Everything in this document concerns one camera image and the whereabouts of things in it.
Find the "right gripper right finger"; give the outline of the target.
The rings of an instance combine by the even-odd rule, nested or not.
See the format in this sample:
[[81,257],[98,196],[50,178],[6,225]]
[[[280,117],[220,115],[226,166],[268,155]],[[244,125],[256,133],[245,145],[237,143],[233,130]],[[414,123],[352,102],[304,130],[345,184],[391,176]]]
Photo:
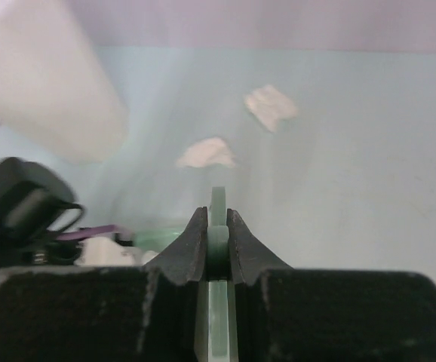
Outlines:
[[410,271],[297,269],[227,212],[237,361],[436,361],[436,284]]

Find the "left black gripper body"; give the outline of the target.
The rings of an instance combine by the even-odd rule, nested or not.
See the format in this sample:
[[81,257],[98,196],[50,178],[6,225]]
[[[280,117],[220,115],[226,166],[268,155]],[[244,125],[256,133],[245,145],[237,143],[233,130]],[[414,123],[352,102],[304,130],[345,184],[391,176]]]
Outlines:
[[21,158],[0,160],[0,268],[73,264],[78,242],[60,236],[84,213],[50,169]]

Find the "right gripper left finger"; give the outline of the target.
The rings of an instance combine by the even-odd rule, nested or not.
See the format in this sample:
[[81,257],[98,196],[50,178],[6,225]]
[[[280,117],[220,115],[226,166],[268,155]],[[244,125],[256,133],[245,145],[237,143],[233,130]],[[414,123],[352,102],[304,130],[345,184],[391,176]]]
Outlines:
[[0,361],[207,360],[207,209],[144,266],[0,269]]

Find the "green hand brush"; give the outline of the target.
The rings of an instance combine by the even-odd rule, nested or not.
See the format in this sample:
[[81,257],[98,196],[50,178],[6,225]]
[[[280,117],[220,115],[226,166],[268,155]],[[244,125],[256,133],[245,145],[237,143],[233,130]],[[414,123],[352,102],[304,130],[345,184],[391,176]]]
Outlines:
[[235,291],[226,217],[226,190],[223,186],[214,187],[206,230],[206,280],[198,289],[195,354],[199,361],[238,360]]

